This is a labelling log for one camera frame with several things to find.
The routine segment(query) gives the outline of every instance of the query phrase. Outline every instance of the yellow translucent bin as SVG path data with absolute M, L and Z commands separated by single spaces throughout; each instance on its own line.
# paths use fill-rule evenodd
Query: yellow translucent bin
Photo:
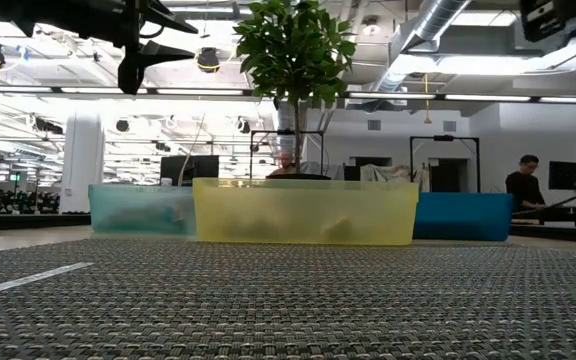
M 412 183 L 197 178 L 202 241 L 409 245 L 419 188 Z

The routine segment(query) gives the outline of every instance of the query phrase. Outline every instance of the white line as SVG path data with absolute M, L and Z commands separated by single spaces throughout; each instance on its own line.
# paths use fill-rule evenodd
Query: white line
M 62 266 L 60 268 L 48 270 L 48 271 L 45 271 L 45 272 L 42 272 L 39 274 L 26 276 L 26 277 L 21 278 L 21 279 L 6 281 L 5 283 L 0 284 L 0 291 L 8 290 L 8 289 L 11 289 L 11 288 L 14 288 L 17 286 L 21 286 L 21 285 L 25 285 L 25 284 L 29 284 L 31 282 L 43 280 L 43 279 L 49 278 L 51 276 L 63 274 L 65 272 L 81 269 L 81 268 L 84 268 L 86 266 L 90 266 L 92 264 L 93 263 L 76 263 L 76 264 Z

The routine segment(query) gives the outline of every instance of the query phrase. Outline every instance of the black equipment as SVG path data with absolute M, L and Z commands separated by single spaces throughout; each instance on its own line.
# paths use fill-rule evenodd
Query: black equipment
M 203 48 L 197 58 L 197 66 L 202 72 L 211 74 L 219 71 L 219 58 L 217 57 L 217 49 Z
M 576 191 L 576 163 L 551 161 L 548 166 L 548 189 Z
M 185 156 L 168 156 L 161 158 L 160 177 L 172 179 L 173 185 L 179 184 L 179 174 L 186 162 Z M 200 177 L 219 177 L 219 156 L 191 156 L 184 169 L 182 186 L 192 186 L 192 179 Z
M 524 37 L 532 42 L 564 30 L 576 17 L 576 1 L 570 0 L 520 0 L 519 8 Z
M 119 65 L 119 88 L 136 95 L 145 69 L 168 61 L 192 59 L 191 52 L 139 42 L 146 21 L 164 28 L 197 34 L 198 30 L 177 18 L 159 0 L 0 0 L 0 21 L 13 22 L 32 37 L 35 23 L 45 23 L 76 32 L 81 38 L 94 37 L 126 49 Z

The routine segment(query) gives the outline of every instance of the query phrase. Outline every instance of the white column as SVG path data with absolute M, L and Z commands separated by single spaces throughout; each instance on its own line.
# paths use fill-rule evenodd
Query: white column
M 28 191 L 28 172 L 20 171 L 19 180 L 17 181 L 17 191 L 26 192 Z
M 103 182 L 105 136 L 96 108 L 79 104 L 68 118 L 59 205 L 62 214 L 89 212 L 88 186 Z

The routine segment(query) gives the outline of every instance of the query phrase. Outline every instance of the white wall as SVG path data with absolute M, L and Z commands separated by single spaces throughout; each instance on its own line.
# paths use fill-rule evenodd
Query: white wall
M 505 190 L 505 177 L 517 170 L 521 156 L 533 154 L 540 159 L 535 176 L 546 202 L 574 195 L 548 190 L 548 163 L 576 162 L 576 106 L 497 104 L 471 117 L 470 129 L 482 141 L 484 191 Z
M 309 124 L 319 121 L 316 116 L 309 115 Z M 367 120 L 381 120 L 381 131 L 369 131 Z M 351 157 L 389 157 L 393 164 L 408 165 L 410 136 L 433 136 L 445 134 L 443 121 L 456 121 L 457 132 L 453 136 L 469 136 L 469 119 L 463 118 L 457 111 L 431 111 L 431 124 L 425 124 L 426 113 L 417 112 L 413 115 L 403 111 L 378 112 L 366 114 L 362 111 L 338 110 L 330 121 L 324 138 L 325 149 L 330 156 L 330 164 L 350 164 Z M 475 145 L 467 142 L 466 147 L 461 142 L 433 142 L 432 140 L 415 140 L 415 166 L 428 164 L 430 158 L 468 159 L 472 163 L 469 169 L 469 188 L 475 189 L 474 155 Z M 319 161 L 319 148 L 308 143 L 305 149 L 305 159 Z

